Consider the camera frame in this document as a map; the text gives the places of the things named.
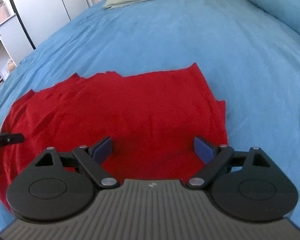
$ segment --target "bed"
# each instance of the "bed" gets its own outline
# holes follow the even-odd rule
[[[289,217],[300,227],[300,0],[154,0],[112,10],[103,4],[10,74],[0,88],[0,128],[29,89],[73,73],[129,76],[196,62],[216,99],[226,101],[229,145],[262,147],[296,185],[299,201]],[[0,231],[12,221],[0,202]]]

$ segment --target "metal pin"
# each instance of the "metal pin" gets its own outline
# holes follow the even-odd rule
[[[192,186],[202,186],[204,184],[204,180],[201,178],[191,178],[189,179],[189,184]]]
[[[104,178],[101,180],[103,186],[113,186],[117,183],[117,180],[114,178]]]

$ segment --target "red cloth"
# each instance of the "red cloth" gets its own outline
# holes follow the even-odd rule
[[[204,164],[193,151],[197,135],[227,144],[225,102],[216,101],[196,64],[177,71],[90,78],[74,74],[52,88],[17,100],[2,132],[25,142],[0,149],[0,200],[12,180],[46,147],[60,152],[111,136],[103,163],[127,179],[189,179]]]

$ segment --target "blue gripper pad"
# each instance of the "blue gripper pad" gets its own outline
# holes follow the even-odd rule
[[[94,145],[91,148],[93,149],[91,157],[101,166],[106,158],[112,153],[112,140],[108,137],[100,145]]]
[[[216,149],[218,148],[206,141],[201,136],[197,136],[194,138],[193,146],[194,152],[198,155],[198,157],[203,161],[205,165],[211,162],[217,154]]]

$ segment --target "gray gripper base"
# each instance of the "gray gripper base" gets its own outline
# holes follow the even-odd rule
[[[32,224],[16,220],[4,240],[300,240],[287,219],[250,224],[218,211],[201,190],[179,180],[125,180],[103,190],[68,220]]]

